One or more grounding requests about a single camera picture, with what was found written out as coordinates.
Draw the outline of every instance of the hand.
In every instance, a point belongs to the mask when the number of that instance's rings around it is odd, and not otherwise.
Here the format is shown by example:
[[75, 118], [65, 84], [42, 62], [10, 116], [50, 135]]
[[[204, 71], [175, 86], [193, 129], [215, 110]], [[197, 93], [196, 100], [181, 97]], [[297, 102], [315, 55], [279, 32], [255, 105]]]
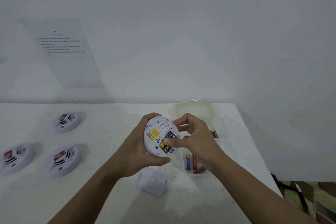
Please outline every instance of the hand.
[[119, 177], [128, 177], [149, 166], [163, 166], [170, 162], [170, 158], [161, 158], [148, 155], [144, 146], [144, 131], [147, 122], [162, 116], [158, 113], [150, 113], [142, 117], [139, 124], [126, 137], [120, 148], [106, 162]]
[[209, 164], [224, 152], [216, 143], [207, 124], [199, 118], [186, 113], [180, 119], [174, 120], [173, 123], [177, 126], [179, 132], [187, 131], [191, 136], [185, 136], [184, 139], [165, 138], [165, 145], [180, 148], [184, 147], [196, 155], [203, 164]]

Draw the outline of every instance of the yellow label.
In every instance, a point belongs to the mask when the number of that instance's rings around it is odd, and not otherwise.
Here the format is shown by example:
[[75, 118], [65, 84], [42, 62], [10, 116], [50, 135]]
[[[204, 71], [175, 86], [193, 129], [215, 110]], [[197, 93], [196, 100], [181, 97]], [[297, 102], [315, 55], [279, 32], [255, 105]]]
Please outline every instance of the yellow label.
[[151, 134], [152, 134], [152, 137], [151, 137], [151, 139], [154, 141], [155, 140], [155, 138], [157, 138], [158, 137], [158, 135], [160, 134], [160, 131], [158, 131], [158, 129], [157, 128], [154, 128], [151, 132], [150, 132]]

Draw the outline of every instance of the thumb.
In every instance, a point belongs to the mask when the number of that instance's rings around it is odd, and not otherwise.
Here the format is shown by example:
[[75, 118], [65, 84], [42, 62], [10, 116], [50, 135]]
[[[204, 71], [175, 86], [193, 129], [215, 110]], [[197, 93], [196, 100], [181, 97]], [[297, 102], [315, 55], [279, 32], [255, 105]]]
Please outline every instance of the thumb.
[[165, 164], [168, 164], [170, 162], [170, 158], [161, 158], [161, 157], [155, 157], [155, 156], [149, 156], [148, 155], [148, 164], [149, 166], [155, 166], [160, 167]]
[[165, 138], [163, 139], [163, 143], [165, 145], [174, 147], [174, 148], [187, 148], [187, 140], [186, 139], [178, 139], [178, 138]]

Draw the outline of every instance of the white smoke detector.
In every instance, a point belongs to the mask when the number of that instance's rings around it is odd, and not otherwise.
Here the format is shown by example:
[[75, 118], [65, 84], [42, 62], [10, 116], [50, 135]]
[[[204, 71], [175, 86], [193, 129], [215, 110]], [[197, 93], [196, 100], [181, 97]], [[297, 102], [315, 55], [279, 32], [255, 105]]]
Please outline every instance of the white smoke detector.
[[66, 145], [53, 151], [47, 158], [46, 169], [53, 177], [60, 177], [76, 168], [82, 157], [75, 145]]
[[2, 175], [14, 174], [26, 167], [35, 155], [28, 144], [18, 144], [2, 153], [3, 161], [0, 169]]
[[164, 145], [164, 138], [180, 139], [179, 130], [168, 118], [158, 116], [150, 119], [143, 135], [147, 153], [158, 157], [169, 157], [176, 153], [177, 148]]
[[77, 127], [80, 121], [81, 118], [77, 112], [66, 112], [57, 116], [53, 120], [52, 126], [56, 133], [65, 133]]
[[162, 196], [168, 186], [168, 176], [151, 168], [144, 168], [140, 171], [137, 185], [140, 189]]

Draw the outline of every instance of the white wall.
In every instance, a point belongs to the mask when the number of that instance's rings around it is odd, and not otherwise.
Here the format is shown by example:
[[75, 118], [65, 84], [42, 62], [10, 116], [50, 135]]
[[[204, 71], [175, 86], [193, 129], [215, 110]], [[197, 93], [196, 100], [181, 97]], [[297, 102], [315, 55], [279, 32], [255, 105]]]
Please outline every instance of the white wall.
[[[336, 180], [336, 0], [0, 4], [1, 102], [233, 102], [271, 172]], [[105, 88], [62, 89], [22, 18], [79, 19]]]

